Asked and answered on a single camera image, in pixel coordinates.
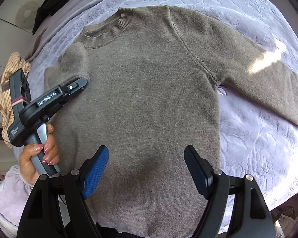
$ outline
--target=sweater neckline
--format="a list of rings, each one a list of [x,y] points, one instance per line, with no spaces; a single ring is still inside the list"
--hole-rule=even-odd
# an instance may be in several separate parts
[[[85,26],[76,41],[82,43],[85,48],[104,46],[120,37],[128,29],[132,18],[132,8],[119,8],[114,15],[104,22]]]

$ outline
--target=sweater cuff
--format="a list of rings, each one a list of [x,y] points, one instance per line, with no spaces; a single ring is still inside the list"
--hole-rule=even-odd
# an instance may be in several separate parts
[[[20,175],[19,166],[11,167],[0,185],[0,214],[14,226],[19,226],[32,188]]]

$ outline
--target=striped cloth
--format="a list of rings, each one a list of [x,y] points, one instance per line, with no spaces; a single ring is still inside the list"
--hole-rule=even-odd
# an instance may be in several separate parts
[[[14,52],[10,55],[7,66],[0,78],[0,114],[2,115],[2,137],[5,144],[12,148],[12,145],[8,137],[8,128],[14,121],[12,106],[11,106],[11,97],[10,89],[7,88],[9,84],[10,76],[22,68],[24,74],[27,76],[30,71],[30,63],[26,62],[24,59],[21,59],[20,54]]]

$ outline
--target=woman's hand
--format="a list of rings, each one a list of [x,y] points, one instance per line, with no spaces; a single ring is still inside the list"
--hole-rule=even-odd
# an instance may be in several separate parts
[[[57,164],[60,161],[58,155],[58,147],[55,144],[55,138],[52,134],[54,128],[52,125],[48,124],[48,139],[45,144],[28,144],[24,147],[20,154],[20,174],[30,184],[35,184],[37,178],[39,178],[39,173],[34,168],[31,157],[39,154],[44,150],[43,163],[49,164],[50,166]]]

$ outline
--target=sweater sleeve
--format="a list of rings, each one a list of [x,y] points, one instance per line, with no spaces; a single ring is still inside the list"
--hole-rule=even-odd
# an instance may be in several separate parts
[[[0,185],[0,228],[7,237],[16,237],[21,215],[33,185],[20,175],[19,166],[12,166]]]
[[[284,44],[268,52],[218,20],[169,8],[180,42],[214,89],[228,86],[298,125],[298,75],[280,61]]]

